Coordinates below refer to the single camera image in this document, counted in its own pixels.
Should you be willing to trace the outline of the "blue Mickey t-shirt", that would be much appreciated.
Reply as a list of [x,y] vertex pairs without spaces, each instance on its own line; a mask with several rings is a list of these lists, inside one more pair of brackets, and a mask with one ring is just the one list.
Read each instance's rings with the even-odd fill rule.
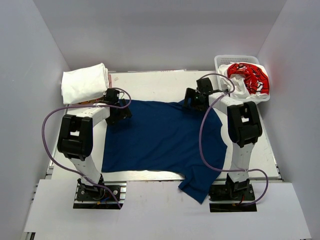
[[[202,203],[220,175],[201,159],[199,133],[204,113],[184,108],[181,102],[134,100],[132,117],[106,129],[104,173],[166,171],[184,176],[179,189]],[[210,111],[202,131],[202,152],[210,166],[222,169],[227,145],[221,136],[222,122]]]

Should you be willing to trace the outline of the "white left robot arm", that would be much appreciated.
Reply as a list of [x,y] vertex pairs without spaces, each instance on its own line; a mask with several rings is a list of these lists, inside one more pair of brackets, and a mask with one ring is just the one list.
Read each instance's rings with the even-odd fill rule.
[[80,183],[89,186],[88,193],[99,200],[105,196],[102,174],[92,159],[94,127],[105,121],[108,126],[131,118],[131,100],[126,101],[120,94],[128,93],[118,87],[109,88],[98,103],[88,106],[77,115],[65,114],[62,117],[57,149],[76,168],[81,176]]

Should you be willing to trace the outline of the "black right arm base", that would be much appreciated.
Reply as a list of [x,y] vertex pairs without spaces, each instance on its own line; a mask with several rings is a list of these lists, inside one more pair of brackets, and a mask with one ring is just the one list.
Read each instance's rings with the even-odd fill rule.
[[211,213],[245,213],[257,212],[256,204],[248,205],[255,201],[252,184],[246,190],[231,193],[225,184],[213,184],[209,192],[209,211]]

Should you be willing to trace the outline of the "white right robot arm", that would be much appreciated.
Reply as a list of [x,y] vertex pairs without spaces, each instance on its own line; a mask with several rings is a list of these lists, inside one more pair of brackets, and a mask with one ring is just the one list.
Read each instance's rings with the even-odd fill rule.
[[[244,189],[249,187],[251,154],[263,133],[257,105],[253,101],[242,102],[231,98],[234,86],[228,92],[214,90],[211,80],[206,76],[198,79],[196,84],[196,89],[186,89],[183,107],[205,112],[198,137],[200,157],[208,168],[227,173],[225,192],[229,198],[236,200],[243,195]],[[202,133],[206,118],[212,109],[217,109],[227,116],[228,136],[233,143],[229,170],[209,165],[203,155]]]

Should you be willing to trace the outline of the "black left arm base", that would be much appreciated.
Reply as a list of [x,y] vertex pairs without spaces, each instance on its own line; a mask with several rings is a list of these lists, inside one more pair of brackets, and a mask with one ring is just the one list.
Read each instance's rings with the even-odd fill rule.
[[[105,182],[104,184],[110,189],[122,207],[126,197],[127,183]],[[119,210],[119,205],[112,194],[104,188],[84,185],[79,178],[77,180],[73,209]]]

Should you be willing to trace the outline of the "white t-shirt with red print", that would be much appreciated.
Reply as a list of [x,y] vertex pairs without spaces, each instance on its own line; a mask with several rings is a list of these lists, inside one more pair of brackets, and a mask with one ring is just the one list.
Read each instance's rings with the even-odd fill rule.
[[269,76],[262,65],[232,62],[222,64],[216,72],[219,74],[221,88],[231,92],[231,98],[257,104],[270,99]]

